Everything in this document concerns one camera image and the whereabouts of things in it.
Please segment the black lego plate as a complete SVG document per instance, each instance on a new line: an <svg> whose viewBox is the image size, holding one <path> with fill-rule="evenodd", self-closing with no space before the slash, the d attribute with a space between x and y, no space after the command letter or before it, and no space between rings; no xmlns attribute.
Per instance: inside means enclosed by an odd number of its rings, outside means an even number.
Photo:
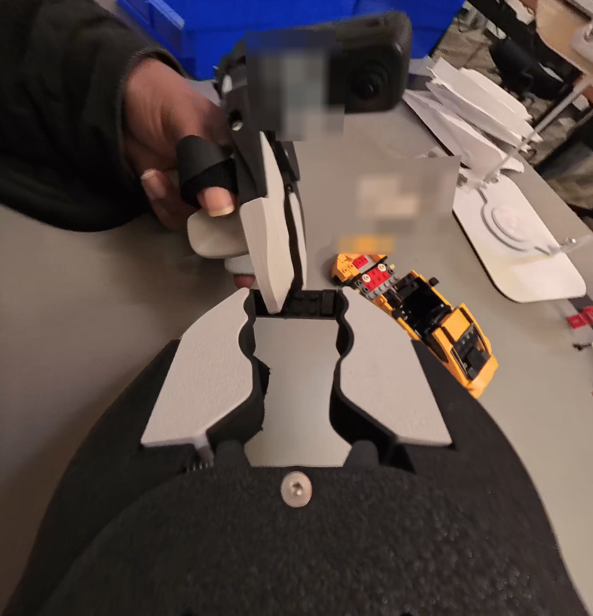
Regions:
<svg viewBox="0 0 593 616"><path fill-rule="evenodd" d="M339 313L338 292L335 289L303 289L290 293L277 313L270 313L259 290L250 291L256 316L270 319L336 319Z"/></svg>

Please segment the person's left hand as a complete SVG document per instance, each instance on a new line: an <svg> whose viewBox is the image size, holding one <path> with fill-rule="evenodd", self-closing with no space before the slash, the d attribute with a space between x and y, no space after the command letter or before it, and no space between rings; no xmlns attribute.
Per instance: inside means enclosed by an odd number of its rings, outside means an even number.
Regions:
<svg viewBox="0 0 593 616"><path fill-rule="evenodd" d="M222 110L190 80L160 60L140 60L123 94L124 152L156 217L175 232L185 232L197 210L181 200L168 174L177 167L178 142L190 135L222 147L231 143Z"/></svg>

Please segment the blue plastic bin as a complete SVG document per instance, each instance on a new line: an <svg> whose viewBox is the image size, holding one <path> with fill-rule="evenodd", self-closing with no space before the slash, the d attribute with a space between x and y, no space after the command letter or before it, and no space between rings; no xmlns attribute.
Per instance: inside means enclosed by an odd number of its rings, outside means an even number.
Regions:
<svg viewBox="0 0 593 616"><path fill-rule="evenodd" d="M117 1L192 77L209 80L248 30L314 25L402 11L413 30L411 58L430 56L464 1Z"/></svg>

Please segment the black office chair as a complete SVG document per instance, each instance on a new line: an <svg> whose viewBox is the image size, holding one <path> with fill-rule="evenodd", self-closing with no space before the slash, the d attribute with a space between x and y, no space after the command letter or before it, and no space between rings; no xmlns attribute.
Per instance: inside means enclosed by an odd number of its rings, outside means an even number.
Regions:
<svg viewBox="0 0 593 616"><path fill-rule="evenodd" d="M580 71L550 50L540 39L532 50L505 38L493 43L490 56L501 79L501 87L519 100L552 102L568 94Z"/></svg>

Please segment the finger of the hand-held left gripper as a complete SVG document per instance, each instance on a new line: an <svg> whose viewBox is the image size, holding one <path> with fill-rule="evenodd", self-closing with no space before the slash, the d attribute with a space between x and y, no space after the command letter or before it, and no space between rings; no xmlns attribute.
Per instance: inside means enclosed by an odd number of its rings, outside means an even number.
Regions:
<svg viewBox="0 0 593 616"><path fill-rule="evenodd" d="M279 168L284 182L284 210L294 271L291 291L302 291L307 283L308 263L305 223L299 190L300 170L293 144L279 145Z"/></svg>
<svg viewBox="0 0 593 616"><path fill-rule="evenodd" d="M286 214L290 198L269 139L263 132L259 137L267 193L243 203L240 220L264 305L268 313L278 314L295 274Z"/></svg>

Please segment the white book stand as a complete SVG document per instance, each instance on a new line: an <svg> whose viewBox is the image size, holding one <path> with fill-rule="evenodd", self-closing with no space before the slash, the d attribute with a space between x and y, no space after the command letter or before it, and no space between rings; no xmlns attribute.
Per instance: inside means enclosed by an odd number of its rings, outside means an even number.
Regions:
<svg viewBox="0 0 593 616"><path fill-rule="evenodd" d="M593 65L593 19L571 31L569 49L583 64ZM586 284L568 254L593 243L593 232L562 243L555 240L516 184L498 172L514 154L531 143L585 88L593 85L593 68L571 93L535 125L502 162L481 180L469 180L455 191L453 213L494 286L517 303L573 299Z"/></svg>

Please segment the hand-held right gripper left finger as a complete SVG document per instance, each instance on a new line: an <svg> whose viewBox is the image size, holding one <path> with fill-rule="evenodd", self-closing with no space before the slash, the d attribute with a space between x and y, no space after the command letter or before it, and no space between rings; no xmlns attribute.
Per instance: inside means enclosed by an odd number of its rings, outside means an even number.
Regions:
<svg viewBox="0 0 593 616"><path fill-rule="evenodd" d="M262 431L268 370L255 357L256 306L239 289L182 335L140 444L192 445L205 466L219 444Z"/></svg>

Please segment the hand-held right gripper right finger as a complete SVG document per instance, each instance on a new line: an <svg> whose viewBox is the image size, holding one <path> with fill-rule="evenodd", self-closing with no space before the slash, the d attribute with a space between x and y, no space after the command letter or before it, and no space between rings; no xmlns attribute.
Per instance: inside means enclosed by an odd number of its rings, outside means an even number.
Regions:
<svg viewBox="0 0 593 616"><path fill-rule="evenodd" d="M337 306L329 408L335 432L351 445L370 441L380 463L408 463L408 445L452 445L409 335L352 288L338 291Z"/></svg>

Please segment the yellow lego car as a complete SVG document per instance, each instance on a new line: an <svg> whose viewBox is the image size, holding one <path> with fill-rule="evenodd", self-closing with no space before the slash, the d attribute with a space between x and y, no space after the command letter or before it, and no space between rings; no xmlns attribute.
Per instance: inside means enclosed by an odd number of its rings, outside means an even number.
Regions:
<svg viewBox="0 0 593 616"><path fill-rule="evenodd" d="M438 279L414 270L400 275L384 254L339 253L332 280L360 293L427 348L474 398L498 368L491 343L465 304L454 307L436 289Z"/></svg>

